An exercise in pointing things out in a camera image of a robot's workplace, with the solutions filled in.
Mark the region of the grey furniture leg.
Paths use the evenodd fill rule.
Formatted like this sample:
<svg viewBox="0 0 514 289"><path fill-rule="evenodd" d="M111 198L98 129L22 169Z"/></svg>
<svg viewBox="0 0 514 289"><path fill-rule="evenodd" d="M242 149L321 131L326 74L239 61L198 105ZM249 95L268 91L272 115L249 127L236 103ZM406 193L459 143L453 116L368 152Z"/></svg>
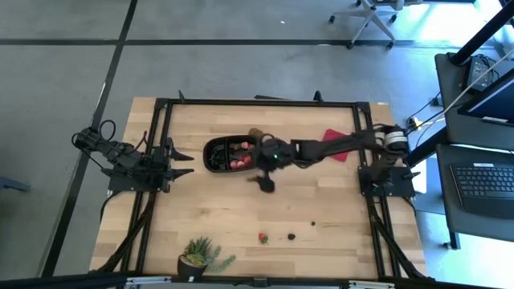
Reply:
<svg viewBox="0 0 514 289"><path fill-rule="evenodd" d="M0 176L0 190L2 189L15 189L26 192L29 191L31 187L27 184L23 184L22 182Z"/></svg>

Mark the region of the black plastic tupperware container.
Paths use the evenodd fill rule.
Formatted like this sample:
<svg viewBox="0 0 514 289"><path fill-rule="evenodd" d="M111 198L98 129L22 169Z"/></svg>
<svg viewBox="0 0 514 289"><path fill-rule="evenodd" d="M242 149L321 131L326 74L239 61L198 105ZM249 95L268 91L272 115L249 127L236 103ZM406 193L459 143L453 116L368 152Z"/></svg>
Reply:
<svg viewBox="0 0 514 289"><path fill-rule="evenodd" d="M240 144L247 142L248 149L240 149L234 151L230 148L231 144ZM232 135L221 136L209 140L203 149L203 162L205 167L212 173L235 173L241 172L255 167L253 152L256 149L257 141L249 135ZM243 161L244 157L251 157L251 163L245 164L243 167L232 169L230 163L232 161Z"/></svg>

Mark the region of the dark grey desk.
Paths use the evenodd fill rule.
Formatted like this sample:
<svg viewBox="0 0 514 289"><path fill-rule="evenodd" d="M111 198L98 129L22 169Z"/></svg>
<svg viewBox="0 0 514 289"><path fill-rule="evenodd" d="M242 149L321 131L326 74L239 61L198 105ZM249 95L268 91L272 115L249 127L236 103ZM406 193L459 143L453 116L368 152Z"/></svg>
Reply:
<svg viewBox="0 0 514 289"><path fill-rule="evenodd" d="M459 246L459 234L514 242L514 219L491 218L463 210L450 170L450 165L461 163L514 164L514 154L439 144L436 155L451 247Z"/></svg>
<svg viewBox="0 0 514 289"><path fill-rule="evenodd" d="M446 54L437 54L434 61L443 107L446 108L462 92L467 69L450 63ZM445 120L449 143L514 150L513 126L483 122L480 118L460 115L455 107L445 113Z"/></svg>

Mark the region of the office chair base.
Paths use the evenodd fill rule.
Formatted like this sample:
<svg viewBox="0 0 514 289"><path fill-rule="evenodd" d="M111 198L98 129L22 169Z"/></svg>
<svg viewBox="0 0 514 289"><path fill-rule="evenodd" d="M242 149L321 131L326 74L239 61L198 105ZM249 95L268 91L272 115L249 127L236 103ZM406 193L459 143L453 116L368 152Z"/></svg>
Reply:
<svg viewBox="0 0 514 289"><path fill-rule="evenodd" d="M339 12L334 12L328 19L328 24L331 25L335 22L337 17L347 17L347 18L361 18L362 23L360 27L355 32L354 36L351 40L346 44L346 48L352 50L356 44L357 38L360 36L362 31L373 22L384 34L389 37L389 42L386 44L387 49L391 49L395 42L396 38L394 37L393 32L389 29L389 27L381 20L382 17L389 16L389 23L394 23L398 17L397 10L379 10L379 6L390 6L394 7L394 4L389 0L386 3L380 4L381 0L356 0L356 9L355 10L344 10Z"/></svg>

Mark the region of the black power adapter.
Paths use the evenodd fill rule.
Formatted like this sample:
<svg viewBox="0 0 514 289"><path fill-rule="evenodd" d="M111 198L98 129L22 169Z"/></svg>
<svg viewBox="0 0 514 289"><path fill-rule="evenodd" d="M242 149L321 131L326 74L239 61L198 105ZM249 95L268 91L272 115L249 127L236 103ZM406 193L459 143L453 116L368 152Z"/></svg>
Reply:
<svg viewBox="0 0 514 289"><path fill-rule="evenodd" d="M495 69L491 69L487 75L482 74L493 66L496 61L486 55L472 56L468 62L467 76L465 77L466 86L469 87L470 93L478 93L483 91L489 85L494 83L500 77Z"/></svg>

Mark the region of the potted green succulent plant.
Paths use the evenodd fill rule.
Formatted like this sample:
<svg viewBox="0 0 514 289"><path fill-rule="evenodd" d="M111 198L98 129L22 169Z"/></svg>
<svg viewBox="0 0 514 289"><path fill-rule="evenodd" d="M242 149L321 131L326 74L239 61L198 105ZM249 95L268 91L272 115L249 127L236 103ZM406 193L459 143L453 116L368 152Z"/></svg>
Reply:
<svg viewBox="0 0 514 289"><path fill-rule="evenodd" d="M181 277L201 277L206 272L222 273L235 260L234 254L220 260L220 245L213 245L209 237L190 239L183 253L177 259L177 273Z"/></svg>

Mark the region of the black stand pole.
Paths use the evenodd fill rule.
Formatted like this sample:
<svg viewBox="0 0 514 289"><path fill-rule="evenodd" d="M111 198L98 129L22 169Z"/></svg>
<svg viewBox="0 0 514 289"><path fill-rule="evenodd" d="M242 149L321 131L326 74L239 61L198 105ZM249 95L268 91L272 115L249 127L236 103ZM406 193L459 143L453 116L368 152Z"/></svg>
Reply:
<svg viewBox="0 0 514 289"><path fill-rule="evenodd" d="M509 0L461 49L449 58L455 66L466 62L497 31L514 18L514 0Z"/></svg>

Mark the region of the black front crossbar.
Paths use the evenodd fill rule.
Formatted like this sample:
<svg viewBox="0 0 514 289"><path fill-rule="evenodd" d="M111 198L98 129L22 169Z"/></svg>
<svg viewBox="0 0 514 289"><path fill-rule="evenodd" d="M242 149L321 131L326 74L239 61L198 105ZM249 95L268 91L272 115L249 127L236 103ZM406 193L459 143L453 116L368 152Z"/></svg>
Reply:
<svg viewBox="0 0 514 289"><path fill-rule="evenodd" d="M406 279L310 279L267 277L136 275L133 272L92 272L83 275L62 275L32 279L0 281L0 289L105 289L121 286L142 286L162 283L230 284L267 288L271 286L341 287L342 289L499 289L459 283L439 282L431 278Z"/></svg>

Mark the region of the black aluminium table frame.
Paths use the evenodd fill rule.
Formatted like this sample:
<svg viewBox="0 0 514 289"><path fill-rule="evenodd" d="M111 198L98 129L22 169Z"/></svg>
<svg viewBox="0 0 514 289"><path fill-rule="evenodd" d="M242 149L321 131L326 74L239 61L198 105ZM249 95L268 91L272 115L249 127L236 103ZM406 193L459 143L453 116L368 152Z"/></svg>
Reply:
<svg viewBox="0 0 514 289"><path fill-rule="evenodd" d="M259 128L285 140L318 140L329 128L351 133L389 123L387 105L196 99L169 100L156 111L156 104L155 98L133 100L123 140L136 144L143 135L167 133L179 152L194 158L176 167L194 171L157 195L149 232L137 236L129 270L143 258L145 274L176 275L178 256L190 239L207 236L222 247L222 258L234 254L236 260L222 273L206 276L377 279L392 273L386 243L372 235L358 181L357 169L372 160L371 153L279 170L274 193L247 181L254 176L251 170L212 173L202 161L205 144L216 137ZM268 236L268 244L259 242L259 233ZM290 233L295 240L288 240Z"/></svg>

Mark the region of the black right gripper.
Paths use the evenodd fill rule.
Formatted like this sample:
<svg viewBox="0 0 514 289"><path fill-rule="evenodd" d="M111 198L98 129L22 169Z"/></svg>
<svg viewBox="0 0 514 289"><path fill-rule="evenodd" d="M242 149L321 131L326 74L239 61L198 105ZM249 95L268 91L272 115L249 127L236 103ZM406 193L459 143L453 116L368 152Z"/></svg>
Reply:
<svg viewBox="0 0 514 289"><path fill-rule="evenodd" d="M249 177L247 181L256 182L264 193L274 193L275 182L270 178L269 173L289 165L298 165L298 145L297 140L286 142L271 134L263 134L258 139L255 149L255 165L263 173Z"/></svg>

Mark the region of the black desk monitor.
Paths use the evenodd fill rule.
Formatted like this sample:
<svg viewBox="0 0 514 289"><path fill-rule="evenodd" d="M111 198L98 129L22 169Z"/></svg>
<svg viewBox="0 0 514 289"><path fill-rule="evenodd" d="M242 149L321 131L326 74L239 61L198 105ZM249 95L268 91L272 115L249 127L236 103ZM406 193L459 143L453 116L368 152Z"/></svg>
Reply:
<svg viewBox="0 0 514 289"><path fill-rule="evenodd" d="M514 68L468 100L458 114L514 127Z"/></svg>

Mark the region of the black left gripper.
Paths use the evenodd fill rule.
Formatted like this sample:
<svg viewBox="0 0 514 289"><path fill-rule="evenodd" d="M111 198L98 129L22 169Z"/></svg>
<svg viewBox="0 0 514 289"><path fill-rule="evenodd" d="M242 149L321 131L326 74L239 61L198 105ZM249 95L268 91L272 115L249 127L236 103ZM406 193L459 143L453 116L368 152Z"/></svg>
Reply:
<svg viewBox="0 0 514 289"><path fill-rule="evenodd" d="M170 159L175 161L193 161L193 157L178 152L173 144L173 139L166 139L166 147L152 147L150 153L145 155L143 161L144 184L150 189L168 189L169 182L179 177L192 173L193 169L171 169Z"/></svg>

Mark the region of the pink-red folded cloth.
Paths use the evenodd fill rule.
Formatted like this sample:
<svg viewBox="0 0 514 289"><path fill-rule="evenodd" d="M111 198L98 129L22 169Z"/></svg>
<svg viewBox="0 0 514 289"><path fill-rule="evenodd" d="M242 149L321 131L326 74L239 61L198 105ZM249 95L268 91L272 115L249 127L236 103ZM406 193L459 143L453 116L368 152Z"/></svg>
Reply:
<svg viewBox="0 0 514 289"><path fill-rule="evenodd" d="M322 137L322 141L329 141L329 140L335 140L338 138L344 138L347 137L347 134L343 132L338 132L333 129L327 129ZM348 158L348 153L338 153L336 155L332 155L332 159L339 161L339 162L346 162Z"/></svg>

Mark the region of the black computer keyboard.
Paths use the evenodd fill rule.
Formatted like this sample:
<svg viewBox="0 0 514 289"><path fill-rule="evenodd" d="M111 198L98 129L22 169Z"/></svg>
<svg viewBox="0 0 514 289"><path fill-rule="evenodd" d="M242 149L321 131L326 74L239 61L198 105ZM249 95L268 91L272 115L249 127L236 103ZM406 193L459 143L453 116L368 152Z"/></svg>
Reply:
<svg viewBox="0 0 514 289"><path fill-rule="evenodd" d="M514 164L461 163L450 170L464 211L514 219Z"/></svg>

